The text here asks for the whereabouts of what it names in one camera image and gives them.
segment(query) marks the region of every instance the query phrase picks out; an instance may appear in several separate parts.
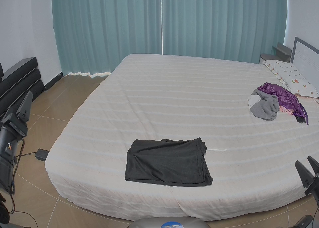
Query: gray nightstand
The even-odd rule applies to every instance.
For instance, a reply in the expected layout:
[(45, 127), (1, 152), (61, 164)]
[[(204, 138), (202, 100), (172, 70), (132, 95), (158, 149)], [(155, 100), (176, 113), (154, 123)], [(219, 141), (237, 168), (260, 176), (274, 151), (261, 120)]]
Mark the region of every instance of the gray nightstand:
[(275, 51), (275, 55), (268, 54), (260, 54), (259, 64), (261, 64), (265, 60), (275, 59), (283, 62), (289, 62), (291, 57), (291, 49), (282, 45), (281, 43), (277, 43), (277, 47), (273, 46)]

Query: gray garment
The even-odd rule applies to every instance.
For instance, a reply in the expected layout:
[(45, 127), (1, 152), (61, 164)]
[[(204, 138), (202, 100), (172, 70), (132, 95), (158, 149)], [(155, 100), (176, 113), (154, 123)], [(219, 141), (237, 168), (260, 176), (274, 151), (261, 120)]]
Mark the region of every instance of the gray garment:
[(277, 96), (270, 95), (258, 89), (254, 90), (251, 95), (259, 95), (261, 98), (260, 101), (250, 108), (250, 111), (255, 117), (264, 120), (274, 120), (277, 117), (277, 112), (279, 111)]

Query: teal curtain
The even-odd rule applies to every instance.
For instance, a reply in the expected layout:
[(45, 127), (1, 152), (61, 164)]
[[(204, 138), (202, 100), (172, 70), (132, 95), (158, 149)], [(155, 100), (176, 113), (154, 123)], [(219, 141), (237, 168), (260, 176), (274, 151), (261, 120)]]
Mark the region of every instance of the teal curtain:
[(132, 53), (162, 53), (160, 0), (52, 0), (64, 74), (113, 71)]
[(186, 55), (258, 63), (283, 43), (287, 0), (163, 0), (163, 48)]

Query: drawstring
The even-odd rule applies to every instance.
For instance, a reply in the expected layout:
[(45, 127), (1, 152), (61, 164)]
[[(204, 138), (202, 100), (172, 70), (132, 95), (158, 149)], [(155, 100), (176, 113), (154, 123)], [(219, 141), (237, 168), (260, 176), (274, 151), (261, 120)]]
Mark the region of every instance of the drawstring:
[(300, 107), (302, 108), (302, 110), (303, 110), (303, 112), (304, 112), (304, 116), (306, 117), (307, 125), (309, 125), (307, 112), (306, 112), (305, 108), (301, 105), (301, 103), (300, 103)]

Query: white headboard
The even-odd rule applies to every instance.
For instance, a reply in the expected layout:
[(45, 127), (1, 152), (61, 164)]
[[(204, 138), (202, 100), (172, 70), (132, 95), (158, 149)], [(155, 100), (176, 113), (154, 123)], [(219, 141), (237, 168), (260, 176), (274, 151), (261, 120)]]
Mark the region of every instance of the white headboard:
[(291, 62), (319, 91), (319, 50), (295, 37)]

